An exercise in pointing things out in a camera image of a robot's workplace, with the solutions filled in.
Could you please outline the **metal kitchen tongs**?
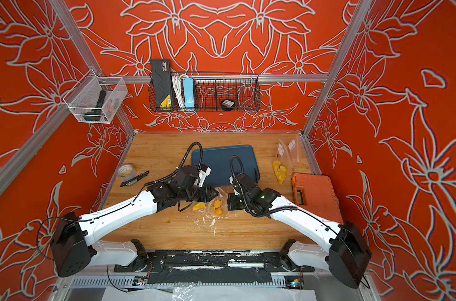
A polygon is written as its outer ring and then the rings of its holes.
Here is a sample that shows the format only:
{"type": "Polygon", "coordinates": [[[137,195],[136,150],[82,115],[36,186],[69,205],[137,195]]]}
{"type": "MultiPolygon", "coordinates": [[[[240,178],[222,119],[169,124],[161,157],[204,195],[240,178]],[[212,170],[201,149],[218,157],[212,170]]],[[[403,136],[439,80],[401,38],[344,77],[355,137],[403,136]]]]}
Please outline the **metal kitchen tongs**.
{"type": "Polygon", "coordinates": [[[259,180],[261,179],[261,175],[259,173],[259,169],[258,168],[254,168],[254,175],[255,175],[255,182],[258,183],[259,180]]]}

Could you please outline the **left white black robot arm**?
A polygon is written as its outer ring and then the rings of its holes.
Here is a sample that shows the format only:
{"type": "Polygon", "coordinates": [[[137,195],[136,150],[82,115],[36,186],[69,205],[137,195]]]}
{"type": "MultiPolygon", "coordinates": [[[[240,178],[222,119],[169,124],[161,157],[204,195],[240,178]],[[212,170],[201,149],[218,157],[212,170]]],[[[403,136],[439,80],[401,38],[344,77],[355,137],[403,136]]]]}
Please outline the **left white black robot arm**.
{"type": "Polygon", "coordinates": [[[69,277],[87,267],[119,265],[143,269],[148,255],[138,240],[125,243],[104,242],[115,230],[140,218],[151,216],[180,203],[208,203],[218,192],[206,183],[212,170],[201,159],[186,165],[181,162],[169,175],[145,183],[132,198],[96,211],[77,216],[71,212],[58,217],[59,223],[51,240],[51,251],[58,277],[69,277]]]}

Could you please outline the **clear bag yellow dog print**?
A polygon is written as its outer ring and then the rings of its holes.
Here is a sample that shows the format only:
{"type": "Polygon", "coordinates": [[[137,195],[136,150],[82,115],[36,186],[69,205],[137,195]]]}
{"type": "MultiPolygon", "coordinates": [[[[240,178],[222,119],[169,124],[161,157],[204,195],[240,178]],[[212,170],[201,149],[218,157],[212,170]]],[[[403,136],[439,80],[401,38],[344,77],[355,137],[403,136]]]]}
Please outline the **clear bag yellow dog print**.
{"type": "Polygon", "coordinates": [[[292,164],[295,166],[300,163],[301,160],[301,140],[298,135],[296,135],[289,143],[288,143],[288,150],[289,156],[291,159],[292,164]]]}

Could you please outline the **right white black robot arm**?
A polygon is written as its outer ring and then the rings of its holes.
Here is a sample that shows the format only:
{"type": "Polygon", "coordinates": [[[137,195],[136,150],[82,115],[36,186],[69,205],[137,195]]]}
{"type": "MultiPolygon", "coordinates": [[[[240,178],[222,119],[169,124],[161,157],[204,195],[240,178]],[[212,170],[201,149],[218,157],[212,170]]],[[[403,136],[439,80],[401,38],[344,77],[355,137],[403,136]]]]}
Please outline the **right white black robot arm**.
{"type": "Polygon", "coordinates": [[[286,255],[295,265],[327,270],[349,288],[368,285],[365,272],[372,251],[355,224],[330,221],[292,203],[274,189],[261,189],[243,170],[235,172],[235,161],[241,159],[233,155],[229,161],[230,181],[234,188],[229,203],[254,218],[270,218],[284,223],[318,245],[314,250],[297,241],[288,243],[286,255]]]}

